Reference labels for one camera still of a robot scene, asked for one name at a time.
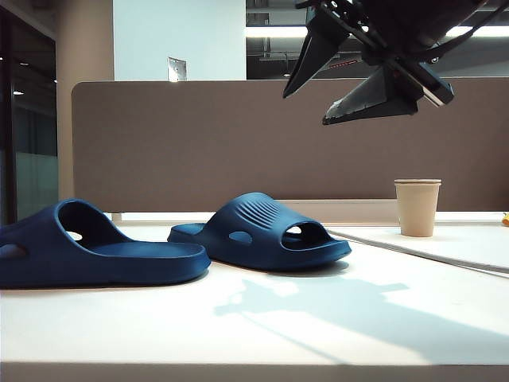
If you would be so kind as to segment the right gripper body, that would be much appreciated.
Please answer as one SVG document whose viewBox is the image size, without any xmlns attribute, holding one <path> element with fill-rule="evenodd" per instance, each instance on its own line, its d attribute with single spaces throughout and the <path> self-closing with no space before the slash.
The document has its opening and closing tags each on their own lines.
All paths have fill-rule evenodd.
<svg viewBox="0 0 509 382">
<path fill-rule="evenodd" d="M 423 90 L 439 106 L 453 99 L 450 85 L 432 72 L 427 63 L 440 57 L 438 39 L 447 27 L 431 20 L 438 6 L 412 1 L 297 1 L 306 9 L 306 25 L 316 14 L 327 14 L 363 44 L 363 60 L 371 66 L 388 64 Z"/>
</svg>

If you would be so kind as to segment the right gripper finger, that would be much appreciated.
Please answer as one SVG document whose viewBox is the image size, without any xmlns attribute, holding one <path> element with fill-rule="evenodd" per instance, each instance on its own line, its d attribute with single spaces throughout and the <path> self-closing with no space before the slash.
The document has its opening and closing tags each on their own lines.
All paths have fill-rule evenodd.
<svg viewBox="0 0 509 382">
<path fill-rule="evenodd" d="M 326 111 L 324 125 L 358 119 L 413 115 L 418 111 L 418 86 L 387 64 Z"/>
<path fill-rule="evenodd" d="M 308 30 L 300 56 L 283 91 L 287 98 L 311 80 L 339 51 L 350 33 L 327 14 L 316 14 Z"/>
</svg>

